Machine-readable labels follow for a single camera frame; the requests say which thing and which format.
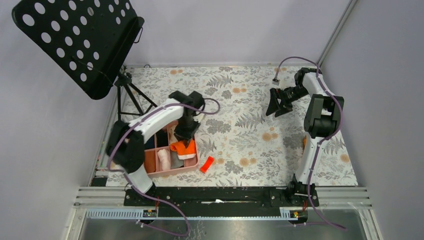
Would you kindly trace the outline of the pink rolled cloth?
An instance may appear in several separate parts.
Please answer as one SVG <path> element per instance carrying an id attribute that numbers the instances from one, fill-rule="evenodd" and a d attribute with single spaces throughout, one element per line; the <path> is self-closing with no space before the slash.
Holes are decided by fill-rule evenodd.
<path id="1" fill-rule="evenodd" d="M 157 152 L 157 156 L 159 159 L 160 169 L 162 171 L 169 171 L 171 169 L 171 155 L 169 150 L 161 149 Z"/>

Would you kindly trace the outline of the orange underwear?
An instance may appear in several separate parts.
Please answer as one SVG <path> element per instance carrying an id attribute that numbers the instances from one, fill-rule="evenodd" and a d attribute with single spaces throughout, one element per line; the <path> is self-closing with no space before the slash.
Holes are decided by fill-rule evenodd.
<path id="1" fill-rule="evenodd" d="M 176 152 L 179 160 L 188 160 L 192 159 L 196 156 L 196 143 L 194 140 L 190 140 L 187 142 L 188 145 L 185 145 L 185 141 L 177 141 L 170 144 L 170 150 L 172 152 Z"/>

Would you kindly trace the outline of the grey rolled cloth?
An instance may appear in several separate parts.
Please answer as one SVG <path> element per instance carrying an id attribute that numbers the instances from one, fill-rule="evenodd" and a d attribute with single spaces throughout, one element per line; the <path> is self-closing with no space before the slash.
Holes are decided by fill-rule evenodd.
<path id="1" fill-rule="evenodd" d="M 184 160 L 179 159 L 177 155 L 171 156 L 171 169 L 178 169 L 184 167 Z"/>

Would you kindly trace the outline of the small red block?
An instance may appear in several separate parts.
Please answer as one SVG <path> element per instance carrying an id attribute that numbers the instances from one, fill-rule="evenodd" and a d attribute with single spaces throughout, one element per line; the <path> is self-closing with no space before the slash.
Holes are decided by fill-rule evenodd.
<path id="1" fill-rule="evenodd" d="M 215 162 L 215 159 L 212 156 L 209 156 L 206 160 L 206 162 L 201 166 L 199 169 L 202 173 L 206 173 L 208 169 L 213 165 Z"/>

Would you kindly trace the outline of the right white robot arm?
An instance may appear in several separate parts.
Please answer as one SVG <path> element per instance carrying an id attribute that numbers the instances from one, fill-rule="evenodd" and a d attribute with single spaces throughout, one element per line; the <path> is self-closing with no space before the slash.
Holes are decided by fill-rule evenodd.
<path id="1" fill-rule="evenodd" d="M 306 132 L 306 143 L 300 166 L 284 193 L 285 200 L 292 206 L 307 203 L 316 196 L 315 167 L 327 141 L 341 127 L 345 99 L 334 95 L 322 80 L 322 72 L 317 68 L 302 67 L 294 75 L 295 85 L 270 89 L 270 101 L 266 116 L 281 115 L 293 111 L 293 102 L 310 96 L 303 127 Z"/>

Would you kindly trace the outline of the floral tablecloth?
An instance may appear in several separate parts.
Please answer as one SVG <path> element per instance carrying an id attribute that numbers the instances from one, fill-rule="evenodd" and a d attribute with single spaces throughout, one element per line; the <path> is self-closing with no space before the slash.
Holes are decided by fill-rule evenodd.
<path id="1" fill-rule="evenodd" d="M 132 82 L 156 104 L 175 91 L 197 91 L 206 98 L 195 140 L 198 167 L 189 172 L 153 178 L 161 187 L 285 186 L 303 155 L 305 96 L 293 110 L 266 116 L 272 79 L 280 87 L 295 84 L 296 66 L 221 66 L 131 68 Z M 214 163 L 200 168 L 209 156 Z"/>

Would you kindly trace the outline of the navy rolled cloth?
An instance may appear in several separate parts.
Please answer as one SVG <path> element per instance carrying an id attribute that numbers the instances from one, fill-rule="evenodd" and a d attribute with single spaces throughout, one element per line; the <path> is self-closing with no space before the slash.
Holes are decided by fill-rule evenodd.
<path id="1" fill-rule="evenodd" d="M 155 137 L 152 136 L 151 138 L 149 138 L 147 140 L 147 142 L 144 144 L 144 149 L 145 150 L 150 150 L 150 149 L 154 149 L 155 148 Z"/>

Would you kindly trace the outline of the cream rolled cloth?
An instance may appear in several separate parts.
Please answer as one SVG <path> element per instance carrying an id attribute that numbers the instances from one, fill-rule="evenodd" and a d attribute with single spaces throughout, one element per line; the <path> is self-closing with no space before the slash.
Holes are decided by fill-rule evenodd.
<path id="1" fill-rule="evenodd" d="M 178 140 L 175 136 L 175 129 L 176 129 L 175 125 L 168 128 L 168 136 L 169 136 L 169 143 L 170 144 L 178 142 Z"/>

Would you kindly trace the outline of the black perforated music stand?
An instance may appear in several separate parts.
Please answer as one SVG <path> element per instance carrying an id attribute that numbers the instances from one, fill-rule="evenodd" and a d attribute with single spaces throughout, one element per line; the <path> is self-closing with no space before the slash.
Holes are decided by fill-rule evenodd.
<path id="1" fill-rule="evenodd" d="M 91 99 L 103 99 L 113 87 L 132 101 L 141 93 L 124 66 L 145 23 L 130 1 L 22 0 L 11 16 Z"/>

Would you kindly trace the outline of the pink divided storage tray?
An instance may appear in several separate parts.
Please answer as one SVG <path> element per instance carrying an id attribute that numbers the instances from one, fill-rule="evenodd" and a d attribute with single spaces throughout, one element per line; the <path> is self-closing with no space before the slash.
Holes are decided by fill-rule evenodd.
<path id="1" fill-rule="evenodd" d="M 177 126 L 177 124 L 178 124 L 177 121 L 173 121 L 173 122 L 169 123 L 166 127 L 162 128 L 161 130 L 167 131 L 167 133 L 168 133 L 168 128 L 170 128 L 172 126 Z M 171 144 L 169 143 L 169 133 L 168 133 L 168 143 L 169 144 L 168 144 L 168 146 L 165 146 L 165 147 L 157 147 L 156 133 L 153 136 L 154 136 L 154 140 L 155 140 L 155 148 L 144 150 L 144 152 L 145 151 L 155 151 L 155 153 L 156 153 L 156 171 L 153 172 L 153 173 L 148 173 L 147 175 L 149 177 L 158 178 L 158 177 L 187 173 L 187 172 L 190 172 L 190 171 L 194 171 L 198 167 L 199 157 L 198 157 L 198 151 L 197 151 L 197 143 L 196 143 L 195 139 L 193 138 L 192 140 L 195 141 L 195 146 L 196 146 L 196 156 L 194 158 L 184 160 L 184 167 L 180 167 L 180 168 L 176 168 L 176 169 L 170 169 L 168 171 L 162 171 L 160 163 L 159 163 L 158 151 L 161 150 L 161 149 L 167 149 L 167 150 L 169 150 L 170 157 L 172 155 L 176 156 L 177 153 L 170 150 Z"/>

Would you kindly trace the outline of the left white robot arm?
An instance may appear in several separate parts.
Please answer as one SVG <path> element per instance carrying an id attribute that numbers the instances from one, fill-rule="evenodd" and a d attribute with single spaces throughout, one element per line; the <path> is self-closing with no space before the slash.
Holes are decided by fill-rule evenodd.
<path id="1" fill-rule="evenodd" d="M 151 189 L 154 184 L 144 166 L 145 143 L 168 124 L 177 121 L 174 136 L 183 146 L 189 146 L 200 126 L 194 116 L 205 106 L 205 99 L 199 92 L 185 95 L 175 91 L 145 115 L 131 122 L 118 120 L 114 123 L 106 148 L 109 162 L 120 167 L 137 190 L 135 197 L 142 205 L 148 206 L 155 200 L 155 192 Z"/>

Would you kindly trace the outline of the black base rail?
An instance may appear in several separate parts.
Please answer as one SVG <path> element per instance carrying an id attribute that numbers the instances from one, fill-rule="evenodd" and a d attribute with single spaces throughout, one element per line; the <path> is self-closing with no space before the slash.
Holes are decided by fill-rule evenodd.
<path id="1" fill-rule="evenodd" d="M 124 206 L 152 207 L 159 217 L 280 217 L 281 209 L 320 205 L 317 191 L 310 194 L 286 187 L 153 187 L 146 196 L 125 190 Z"/>

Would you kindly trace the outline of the black rolled cloth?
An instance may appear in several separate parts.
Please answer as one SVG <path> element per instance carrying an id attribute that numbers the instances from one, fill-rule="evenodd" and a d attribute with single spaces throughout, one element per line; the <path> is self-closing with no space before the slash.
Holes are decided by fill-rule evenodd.
<path id="1" fill-rule="evenodd" d="M 167 147 L 169 145 L 168 132 L 164 130 L 158 131 L 156 134 L 156 146 L 158 148 Z"/>

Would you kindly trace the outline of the orange rolled cloth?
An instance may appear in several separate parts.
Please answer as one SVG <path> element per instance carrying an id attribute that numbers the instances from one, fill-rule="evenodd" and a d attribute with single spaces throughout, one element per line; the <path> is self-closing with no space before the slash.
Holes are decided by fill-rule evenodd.
<path id="1" fill-rule="evenodd" d="M 156 152 L 154 150 L 144 152 L 144 168 L 148 174 L 156 171 Z"/>

